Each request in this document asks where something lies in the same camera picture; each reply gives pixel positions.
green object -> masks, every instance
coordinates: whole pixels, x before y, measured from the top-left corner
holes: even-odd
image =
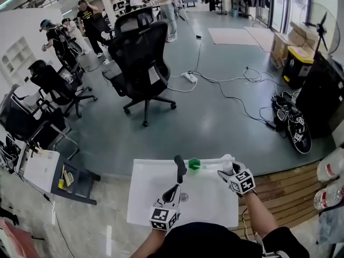
[[[196,158],[189,160],[188,164],[189,164],[189,168],[192,170],[197,170],[200,168],[200,160]]]

wall shelf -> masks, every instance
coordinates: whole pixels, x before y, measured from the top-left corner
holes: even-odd
[[[24,79],[30,76],[28,67],[35,61],[25,37],[21,37],[2,55],[0,69],[12,85],[23,85]]]

office chair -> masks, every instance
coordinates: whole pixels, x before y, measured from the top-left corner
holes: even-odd
[[[122,73],[109,77],[103,72],[119,96],[132,99],[123,107],[125,113],[130,113],[129,107],[145,101],[144,127],[148,126],[150,100],[170,103],[172,109],[177,107],[174,101],[159,96],[167,88],[170,77],[170,69],[163,60],[168,25],[165,21],[149,23],[150,14],[152,10],[149,13],[143,8],[117,19],[114,28],[117,38],[108,51]]]
[[[0,103],[0,124],[14,138],[26,142],[31,148],[40,146],[47,149],[60,135],[54,144],[54,150],[56,150],[58,142],[62,138],[66,138],[76,146],[73,153],[68,157],[70,160],[79,151],[79,148],[78,144],[67,136],[71,128],[63,117],[62,110],[60,108],[54,109],[48,101],[41,102],[35,110],[30,110],[15,95],[18,87],[18,85],[14,85]],[[35,114],[38,111],[41,111],[41,116],[36,119]]]
[[[64,116],[69,116],[69,110],[75,105],[76,115],[81,118],[82,114],[79,113],[79,102],[83,99],[93,98],[94,101],[97,98],[93,95],[83,96],[86,90],[91,91],[92,88],[87,87],[77,95],[77,88],[81,85],[81,79],[76,73],[73,75],[73,81],[71,83],[67,82],[64,78],[62,78],[51,65],[44,64],[36,68],[37,61],[29,67],[31,71],[32,77],[30,80],[39,86],[46,94],[49,93],[52,97],[52,100],[57,105],[68,105],[66,111],[64,112]],[[79,63],[77,63],[72,73],[76,72],[76,69],[79,67]]]

wooden floor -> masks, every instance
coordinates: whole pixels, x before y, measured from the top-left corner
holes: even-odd
[[[254,178],[259,199],[275,216],[279,226],[292,228],[318,214],[313,206],[314,195],[322,187],[317,180],[317,164]],[[245,208],[245,200],[239,199],[239,226],[232,230],[242,239],[245,227],[241,215]],[[251,240],[253,232],[247,211],[243,218]]]

fiducial marker cube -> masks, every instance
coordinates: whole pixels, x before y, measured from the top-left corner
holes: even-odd
[[[169,231],[178,219],[178,210],[151,207],[149,222],[153,229]]]
[[[253,175],[249,169],[237,173],[228,180],[230,188],[239,194],[245,194],[247,191],[256,187]]]

